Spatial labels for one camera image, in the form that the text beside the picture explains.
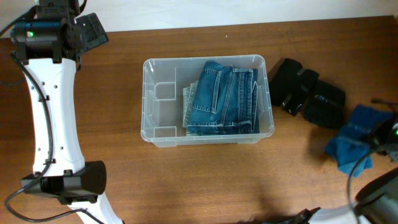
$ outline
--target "blue cloth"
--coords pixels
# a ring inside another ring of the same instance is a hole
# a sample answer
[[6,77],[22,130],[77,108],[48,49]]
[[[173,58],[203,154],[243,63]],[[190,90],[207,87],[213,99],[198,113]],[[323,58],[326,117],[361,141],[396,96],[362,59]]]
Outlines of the blue cloth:
[[[325,152],[337,160],[338,169],[350,174],[355,164],[370,150],[369,145],[360,141],[377,125],[391,118],[391,112],[378,111],[358,105],[348,123],[344,125],[337,137],[333,138],[325,148]],[[359,165],[355,177],[359,177],[364,169],[372,168],[372,159],[367,158]]]
[[257,69],[206,62],[187,131],[200,135],[259,133],[257,77]]

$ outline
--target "black folded clothing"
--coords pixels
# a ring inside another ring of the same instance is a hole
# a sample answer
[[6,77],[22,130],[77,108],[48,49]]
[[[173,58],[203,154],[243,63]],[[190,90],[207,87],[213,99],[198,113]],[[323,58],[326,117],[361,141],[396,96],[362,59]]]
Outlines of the black folded clothing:
[[323,128],[341,128],[344,123],[342,107],[345,104],[345,92],[318,80],[313,94],[305,108],[304,118]]
[[296,116],[312,92],[318,77],[317,72],[304,70],[300,62],[285,59],[269,84],[271,103]]

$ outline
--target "blue folded garment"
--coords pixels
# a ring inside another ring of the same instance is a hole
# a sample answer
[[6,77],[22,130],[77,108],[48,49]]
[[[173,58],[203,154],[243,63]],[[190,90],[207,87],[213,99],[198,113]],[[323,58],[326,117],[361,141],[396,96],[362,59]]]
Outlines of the blue folded garment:
[[[325,148],[325,152],[336,159],[338,169],[345,174],[351,173],[355,163],[370,150],[369,145],[360,139],[369,134],[377,125],[392,117],[391,112],[378,111],[367,106],[358,105],[351,115],[348,124],[344,125],[337,137]],[[359,177],[364,169],[372,168],[372,159],[367,158],[354,173]]]

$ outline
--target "plastic bin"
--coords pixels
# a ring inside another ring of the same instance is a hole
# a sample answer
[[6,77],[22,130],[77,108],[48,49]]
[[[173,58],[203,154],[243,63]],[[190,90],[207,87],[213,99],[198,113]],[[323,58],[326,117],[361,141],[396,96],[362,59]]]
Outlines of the plastic bin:
[[[257,68],[259,134],[187,136],[182,127],[183,89],[199,80],[208,60],[222,65]],[[194,144],[253,144],[275,131],[269,97],[266,62],[260,55],[149,59],[144,63],[141,136],[157,147]]]

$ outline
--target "brown wood surface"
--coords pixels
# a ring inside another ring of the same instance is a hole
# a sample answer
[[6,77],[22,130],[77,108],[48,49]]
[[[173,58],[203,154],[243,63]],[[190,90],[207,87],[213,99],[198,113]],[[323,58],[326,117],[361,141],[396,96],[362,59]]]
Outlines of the brown wood surface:
[[[284,57],[346,91],[346,112],[371,98],[398,101],[398,26],[393,17],[283,22],[109,33],[83,56],[75,79],[78,137],[86,161],[102,160],[106,193],[126,223],[234,223],[347,203],[347,176],[323,148],[336,134],[273,107],[276,131],[254,145],[157,148],[140,135],[142,64],[148,58],[262,55],[268,71]],[[0,80],[21,77],[0,41]],[[22,223],[4,199],[32,172],[34,130],[26,84],[0,85],[0,219]],[[396,164],[373,156],[356,193]],[[22,195],[12,205],[29,217],[68,210],[57,200]],[[77,215],[53,223],[81,223]]]

